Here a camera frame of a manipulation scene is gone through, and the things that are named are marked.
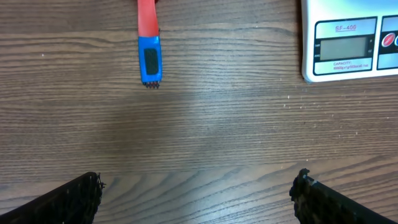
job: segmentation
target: scale button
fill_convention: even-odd
[[[396,38],[396,34],[395,33],[389,33],[383,38],[383,41],[381,42],[381,45],[383,47],[388,47],[394,42],[395,38]]]

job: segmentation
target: red handle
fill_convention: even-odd
[[[155,0],[138,0],[138,36],[159,36]]]

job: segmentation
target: scale display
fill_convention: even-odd
[[[396,0],[302,0],[308,82],[398,74]]]

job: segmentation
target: wood grain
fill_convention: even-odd
[[[398,77],[306,84],[298,1],[157,12],[149,91],[134,1],[0,2],[0,213],[95,171],[96,223],[296,223],[307,167],[398,221]]]

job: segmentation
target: digital kitchen scale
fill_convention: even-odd
[[[302,0],[308,82],[398,74],[398,0]]]

